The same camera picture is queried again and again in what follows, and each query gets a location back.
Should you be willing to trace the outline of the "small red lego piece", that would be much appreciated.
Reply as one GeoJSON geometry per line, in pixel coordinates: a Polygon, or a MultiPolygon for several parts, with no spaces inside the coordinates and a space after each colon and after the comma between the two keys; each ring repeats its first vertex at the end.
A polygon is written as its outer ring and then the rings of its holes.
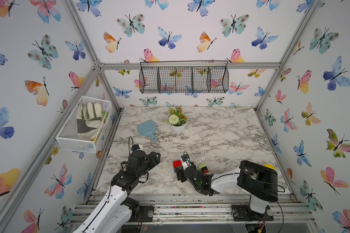
{"type": "Polygon", "coordinates": [[[182,167],[182,161],[176,160],[173,162],[173,168],[181,168],[182,167]]]}

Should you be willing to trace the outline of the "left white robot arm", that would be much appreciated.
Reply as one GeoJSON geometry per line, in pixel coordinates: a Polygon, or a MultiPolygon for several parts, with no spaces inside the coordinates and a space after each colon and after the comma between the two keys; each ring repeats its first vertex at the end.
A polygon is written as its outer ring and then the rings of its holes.
{"type": "Polygon", "coordinates": [[[103,199],[75,233],[115,233],[129,220],[140,216],[140,203],[129,194],[148,177],[149,171],[161,161],[161,154],[133,150],[128,160],[121,163],[121,170],[111,180],[103,199]]]}

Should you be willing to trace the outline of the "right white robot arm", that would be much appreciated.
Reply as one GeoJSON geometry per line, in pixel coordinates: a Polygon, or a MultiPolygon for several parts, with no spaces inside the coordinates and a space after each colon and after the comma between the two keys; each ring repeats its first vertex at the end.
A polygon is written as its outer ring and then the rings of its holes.
{"type": "Polygon", "coordinates": [[[264,214],[269,203],[278,201],[278,173],[271,165],[259,165],[243,160],[240,166],[222,174],[206,174],[190,161],[174,168],[177,179],[188,181],[196,192],[213,196],[226,190],[242,188],[250,194],[249,209],[264,214]]]}

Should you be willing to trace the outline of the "lime green lego brick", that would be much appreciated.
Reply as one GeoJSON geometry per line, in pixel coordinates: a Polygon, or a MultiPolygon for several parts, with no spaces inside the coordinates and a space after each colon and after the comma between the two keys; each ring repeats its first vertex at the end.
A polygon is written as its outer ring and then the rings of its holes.
{"type": "Polygon", "coordinates": [[[200,164],[199,166],[198,166],[198,169],[200,170],[200,171],[203,171],[203,170],[207,170],[207,165],[204,163],[204,164],[200,164]]]}

